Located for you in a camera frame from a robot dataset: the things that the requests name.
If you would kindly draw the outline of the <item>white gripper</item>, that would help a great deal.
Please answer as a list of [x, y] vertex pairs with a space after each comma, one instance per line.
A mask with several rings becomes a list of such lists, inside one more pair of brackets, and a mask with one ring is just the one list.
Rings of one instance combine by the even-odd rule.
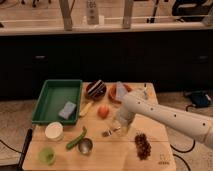
[[134, 118], [135, 114], [125, 107], [119, 108], [115, 115], [115, 120], [121, 125], [121, 128], [126, 131], [129, 130]]

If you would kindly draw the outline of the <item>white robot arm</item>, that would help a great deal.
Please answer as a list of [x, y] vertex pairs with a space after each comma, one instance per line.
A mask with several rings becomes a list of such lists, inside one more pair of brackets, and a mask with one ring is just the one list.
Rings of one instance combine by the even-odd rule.
[[149, 102], [142, 89], [123, 96], [115, 118], [121, 126], [130, 126], [135, 115], [144, 115], [213, 149], [213, 117]]

